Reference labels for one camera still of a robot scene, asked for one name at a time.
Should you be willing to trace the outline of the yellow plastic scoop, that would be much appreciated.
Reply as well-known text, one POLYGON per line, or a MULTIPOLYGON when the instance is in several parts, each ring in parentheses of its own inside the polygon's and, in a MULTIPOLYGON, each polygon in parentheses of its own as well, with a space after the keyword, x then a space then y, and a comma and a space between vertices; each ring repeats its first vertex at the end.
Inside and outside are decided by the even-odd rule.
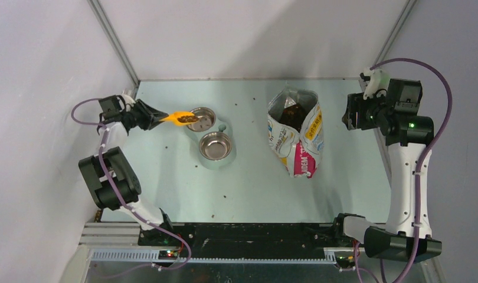
POLYGON ((189 111, 177 111, 161 119, 161 122, 171 122, 175 126, 188 126, 198 121, 199 117, 189 111))

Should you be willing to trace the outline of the pet food bag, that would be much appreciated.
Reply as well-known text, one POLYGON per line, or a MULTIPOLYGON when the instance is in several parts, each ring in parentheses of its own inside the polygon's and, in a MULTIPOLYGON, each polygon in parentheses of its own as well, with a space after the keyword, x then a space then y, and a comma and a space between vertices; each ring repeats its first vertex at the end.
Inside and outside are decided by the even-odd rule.
POLYGON ((312 178, 322 160, 323 114, 314 91, 286 85, 267 105, 268 143, 291 177, 312 178), (279 123, 285 108, 301 104, 307 116, 300 132, 279 123))

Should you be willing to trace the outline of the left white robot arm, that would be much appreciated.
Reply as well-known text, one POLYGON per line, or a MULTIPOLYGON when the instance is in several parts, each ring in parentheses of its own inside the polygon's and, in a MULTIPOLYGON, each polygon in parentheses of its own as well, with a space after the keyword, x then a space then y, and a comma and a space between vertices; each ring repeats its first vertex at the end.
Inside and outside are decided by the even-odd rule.
POLYGON ((124 94, 96 101, 102 111, 91 125, 100 137, 98 149, 78 163, 94 203, 130 216, 144 231, 153 230, 160 245, 171 244, 175 229, 162 209, 142 197, 140 181, 122 151, 131 129, 151 130, 169 115, 124 94))

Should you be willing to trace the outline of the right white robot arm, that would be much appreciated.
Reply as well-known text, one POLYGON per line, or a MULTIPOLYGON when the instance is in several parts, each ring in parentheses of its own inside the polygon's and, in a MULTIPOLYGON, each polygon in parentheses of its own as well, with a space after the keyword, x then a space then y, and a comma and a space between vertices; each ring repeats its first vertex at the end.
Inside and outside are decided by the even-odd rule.
POLYGON ((418 115, 423 88, 419 81, 363 78, 362 93, 348 95, 342 122, 348 130, 378 129, 385 137, 391 169, 391 203, 384 226, 363 216, 341 213, 332 239, 339 246, 359 241, 369 258, 422 262, 442 253, 433 239, 427 209, 427 173, 434 122, 418 115))

